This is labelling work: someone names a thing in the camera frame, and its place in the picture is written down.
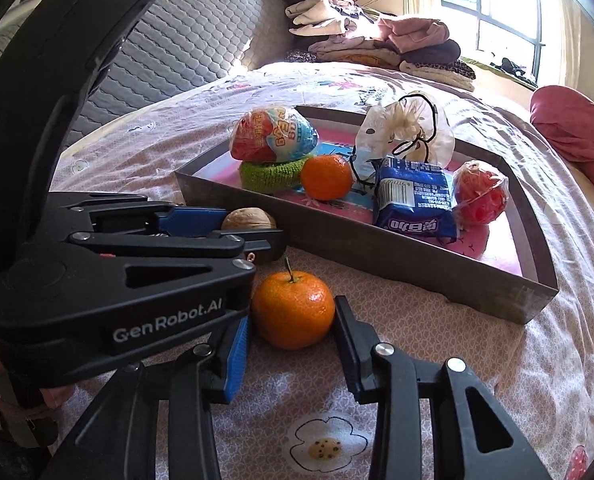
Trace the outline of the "blue snack packet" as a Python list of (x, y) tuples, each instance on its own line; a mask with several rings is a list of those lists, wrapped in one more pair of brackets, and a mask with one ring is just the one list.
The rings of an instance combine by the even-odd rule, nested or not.
[(374, 160), (373, 224), (403, 235), (455, 242), (452, 190), (440, 166), (387, 156)]

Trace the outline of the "red ball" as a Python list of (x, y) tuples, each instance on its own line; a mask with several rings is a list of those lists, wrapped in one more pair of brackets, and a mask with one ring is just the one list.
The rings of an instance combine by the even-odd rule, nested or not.
[(468, 160), (453, 174), (454, 212), (463, 226), (487, 226), (506, 209), (508, 179), (482, 160)]

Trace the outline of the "pink blue book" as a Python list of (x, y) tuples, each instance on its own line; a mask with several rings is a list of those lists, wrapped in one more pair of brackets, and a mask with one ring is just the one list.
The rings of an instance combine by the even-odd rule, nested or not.
[[(340, 154), (346, 157), (350, 156), (351, 133), (324, 128), (321, 134), (322, 140), (314, 151), (315, 155)], [(216, 156), (212, 162), (205, 162), (198, 170), (193, 172), (193, 175), (244, 190), (245, 188), (240, 183), (239, 165), (240, 161), (234, 159), (230, 154), (230, 149), (227, 148), (224, 154)], [(366, 224), (371, 224), (373, 220), (373, 194), (364, 192), (358, 184), (353, 185), (352, 190), (342, 200), (330, 203), (311, 200), (303, 191), (300, 183), (297, 183), (293, 188), (271, 192), (270, 196)], [(505, 212), (494, 220), (490, 226), (474, 226), (467, 231), (461, 230), (454, 243), (439, 240), (437, 237), (416, 236), (416, 240), (427, 242), (447, 249), (449, 252), (454, 252), (454, 254), (460, 254), (488, 266), (522, 276), (510, 222)]]

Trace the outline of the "colourful toy egg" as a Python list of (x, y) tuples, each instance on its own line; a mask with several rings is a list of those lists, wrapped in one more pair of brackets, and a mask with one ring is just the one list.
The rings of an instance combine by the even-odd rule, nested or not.
[(241, 162), (281, 164), (302, 159), (318, 146), (320, 136), (293, 107), (256, 107), (234, 127), (230, 153)]

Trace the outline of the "pink quilted blanket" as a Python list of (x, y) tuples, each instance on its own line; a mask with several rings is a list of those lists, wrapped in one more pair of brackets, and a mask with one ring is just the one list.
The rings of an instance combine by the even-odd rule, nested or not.
[(545, 86), (533, 92), (531, 125), (562, 158), (594, 185), (594, 102), (573, 88)]

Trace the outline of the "green fuzzy hair scrunchie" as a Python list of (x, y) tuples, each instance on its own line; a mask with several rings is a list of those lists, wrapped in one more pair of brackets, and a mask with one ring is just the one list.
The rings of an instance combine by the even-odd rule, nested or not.
[(279, 164), (242, 162), (238, 167), (240, 184), (248, 191), (270, 194), (294, 188), (300, 184), (300, 172), (309, 159), (306, 156)]

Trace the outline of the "pile of folded clothes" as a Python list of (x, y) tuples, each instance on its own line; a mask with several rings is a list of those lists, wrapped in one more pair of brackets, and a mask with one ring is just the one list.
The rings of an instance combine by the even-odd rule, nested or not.
[(292, 62), (344, 62), (472, 91), (476, 74), (438, 18), (382, 14), (356, 0), (282, 0)]

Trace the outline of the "orange tangerine with stem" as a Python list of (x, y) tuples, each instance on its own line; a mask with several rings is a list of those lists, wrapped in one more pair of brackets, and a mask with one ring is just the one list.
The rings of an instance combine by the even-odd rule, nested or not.
[(250, 310), (259, 335), (271, 346), (300, 350), (320, 342), (335, 318), (335, 300), (315, 275), (294, 270), (288, 258), (285, 271), (268, 275), (251, 298)]

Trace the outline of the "window with dark frame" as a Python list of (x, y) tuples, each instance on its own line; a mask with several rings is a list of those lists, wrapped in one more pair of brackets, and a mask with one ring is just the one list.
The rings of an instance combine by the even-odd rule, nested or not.
[(534, 87), (543, 42), (541, 0), (440, 0), (442, 16), (469, 56)]

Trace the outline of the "grey quilted headboard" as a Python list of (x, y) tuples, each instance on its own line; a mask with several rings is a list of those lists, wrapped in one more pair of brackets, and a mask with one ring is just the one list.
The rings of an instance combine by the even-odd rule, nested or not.
[(282, 0), (156, 0), (65, 144), (148, 105), (278, 62), (290, 45)]

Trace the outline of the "pink strawberry bed sheet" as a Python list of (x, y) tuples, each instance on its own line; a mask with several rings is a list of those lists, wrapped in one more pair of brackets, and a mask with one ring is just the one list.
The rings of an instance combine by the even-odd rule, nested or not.
[[(416, 90), (444, 110), (459, 139), (508, 162), (550, 248), (556, 297), (517, 325), (299, 249), (288, 261), (346, 296), (357, 318), (409, 356), (463, 359), (560, 479), (575, 452), (594, 458), (594, 185), (516, 105), (380, 68), (273, 63), (99, 128), (62, 154), (52, 187), (176, 203), (182, 194), (175, 171), (226, 140), (247, 110), (287, 104), (362, 113)], [(213, 410), (222, 476), (363, 479), (375, 417), (374, 406), (357, 404), (348, 391), (332, 340), (282, 351), (254, 338), (239, 394)]]

